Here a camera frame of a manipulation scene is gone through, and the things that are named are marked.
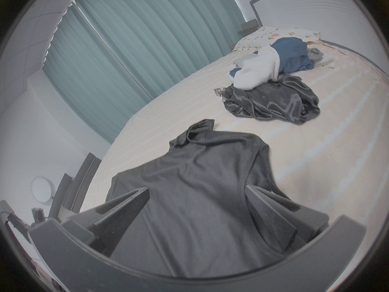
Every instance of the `curtain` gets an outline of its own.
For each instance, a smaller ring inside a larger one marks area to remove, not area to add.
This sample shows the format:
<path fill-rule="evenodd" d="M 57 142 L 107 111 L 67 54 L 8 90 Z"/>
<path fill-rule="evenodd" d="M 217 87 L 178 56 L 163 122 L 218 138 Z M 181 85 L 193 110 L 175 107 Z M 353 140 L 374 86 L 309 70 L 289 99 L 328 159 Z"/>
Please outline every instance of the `curtain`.
<path fill-rule="evenodd" d="M 75 0 L 44 71 L 112 143 L 150 100 L 230 53 L 243 22 L 234 0 Z"/>

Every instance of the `black satin garment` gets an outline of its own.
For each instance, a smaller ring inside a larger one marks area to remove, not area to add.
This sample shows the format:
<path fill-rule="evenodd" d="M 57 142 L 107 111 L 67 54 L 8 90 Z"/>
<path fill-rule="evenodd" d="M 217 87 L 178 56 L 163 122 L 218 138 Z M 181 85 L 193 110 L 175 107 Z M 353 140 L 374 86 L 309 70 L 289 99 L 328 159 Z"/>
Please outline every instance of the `black satin garment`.
<path fill-rule="evenodd" d="M 111 259 L 179 278 L 235 275 L 284 256 L 257 231 L 244 187 L 285 196 L 271 174 L 269 146 L 258 136 L 213 131 L 203 120 L 170 142 L 168 153 L 112 179 L 107 201 L 139 187 L 150 200 Z"/>
<path fill-rule="evenodd" d="M 300 77 L 280 74 L 278 81 L 244 91 L 230 85 L 215 93 L 223 97 L 226 110 L 236 117 L 280 119 L 302 124 L 320 113 L 318 97 Z"/>

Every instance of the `bed sheet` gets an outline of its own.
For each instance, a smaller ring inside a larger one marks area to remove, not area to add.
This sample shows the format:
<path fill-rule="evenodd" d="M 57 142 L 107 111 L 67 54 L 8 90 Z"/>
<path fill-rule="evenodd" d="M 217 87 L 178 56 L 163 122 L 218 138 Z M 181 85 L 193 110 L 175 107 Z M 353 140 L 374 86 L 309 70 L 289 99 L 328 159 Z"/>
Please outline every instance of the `bed sheet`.
<path fill-rule="evenodd" d="M 278 187 L 293 201 L 367 225 L 353 259 L 362 258 L 384 222 L 389 201 L 389 80 L 360 56 L 321 41 L 336 68 L 295 72 L 319 97 L 320 115 L 303 125 L 236 118 L 215 88 L 230 85 L 234 51 L 192 74 L 135 114 L 102 160 L 81 211 L 104 203 L 111 178 L 167 153 L 169 141 L 202 119 L 215 129 L 253 133 L 270 146 Z"/>

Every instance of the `headboard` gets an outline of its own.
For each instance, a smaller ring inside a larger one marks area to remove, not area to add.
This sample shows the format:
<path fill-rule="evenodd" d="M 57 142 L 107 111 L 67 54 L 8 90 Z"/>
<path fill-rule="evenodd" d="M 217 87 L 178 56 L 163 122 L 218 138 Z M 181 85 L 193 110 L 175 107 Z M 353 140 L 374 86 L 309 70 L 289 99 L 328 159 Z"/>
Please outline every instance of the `headboard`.
<path fill-rule="evenodd" d="M 373 26 L 353 0 L 251 0 L 260 26 L 301 27 L 367 58 L 389 74 L 389 59 Z"/>

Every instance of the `pillow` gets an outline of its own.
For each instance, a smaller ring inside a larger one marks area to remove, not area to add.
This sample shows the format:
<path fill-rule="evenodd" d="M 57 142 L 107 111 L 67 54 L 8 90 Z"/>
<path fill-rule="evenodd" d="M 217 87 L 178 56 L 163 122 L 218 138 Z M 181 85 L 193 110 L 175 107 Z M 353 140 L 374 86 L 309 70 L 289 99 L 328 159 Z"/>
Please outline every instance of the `pillow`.
<path fill-rule="evenodd" d="M 234 51 L 260 49 L 272 45 L 284 37 L 296 37 L 304 42 L 309 42 L 319 40 L 320 33 L 301 28 L 259 27 L 252 34 L 240 39 L 235 45 Z"/>

